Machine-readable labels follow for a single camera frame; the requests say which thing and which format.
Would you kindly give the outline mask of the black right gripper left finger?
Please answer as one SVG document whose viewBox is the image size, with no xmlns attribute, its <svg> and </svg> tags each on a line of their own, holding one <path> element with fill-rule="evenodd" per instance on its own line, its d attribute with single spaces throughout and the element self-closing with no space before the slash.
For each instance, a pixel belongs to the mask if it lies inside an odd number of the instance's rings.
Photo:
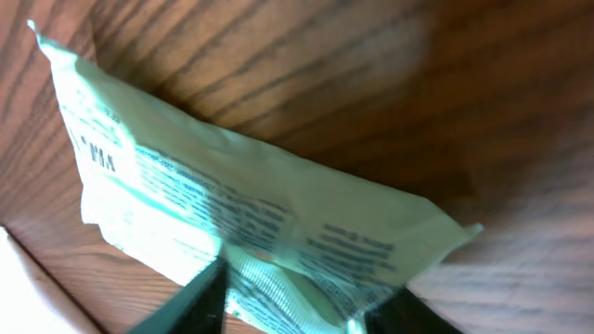
<svg viewBox="0 0 594 334">
<path fill-rule="evenodd" d="M 217 258 L 127 334 L 221 334 L 228 263 Z"/>
</svg>

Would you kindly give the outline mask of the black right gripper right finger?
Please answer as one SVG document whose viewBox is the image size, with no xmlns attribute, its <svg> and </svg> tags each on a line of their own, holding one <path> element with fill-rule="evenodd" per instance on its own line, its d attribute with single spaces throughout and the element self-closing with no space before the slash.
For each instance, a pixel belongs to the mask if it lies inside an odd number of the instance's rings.
<svg viewBox="0 0 594 334">
<path fill-rule="evenodd" d="M 409 289 L 366 312 L 367 334 L 461 334 Z"/>
</svg>

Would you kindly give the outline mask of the teal wipes packet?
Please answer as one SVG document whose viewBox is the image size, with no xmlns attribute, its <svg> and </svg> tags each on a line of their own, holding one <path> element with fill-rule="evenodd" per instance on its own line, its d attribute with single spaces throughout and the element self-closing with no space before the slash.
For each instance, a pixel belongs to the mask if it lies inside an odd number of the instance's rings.
<svg viewBox="0 0 594 334">
<path fill-rule="evenodd" d="M 200 122 L 43 35 L 81 215 L 182 288 L 228 263 L 225 311 L 268 333 L 367 333 L 365 314 L 480 231 L 428 199 Z"/>
</svg>

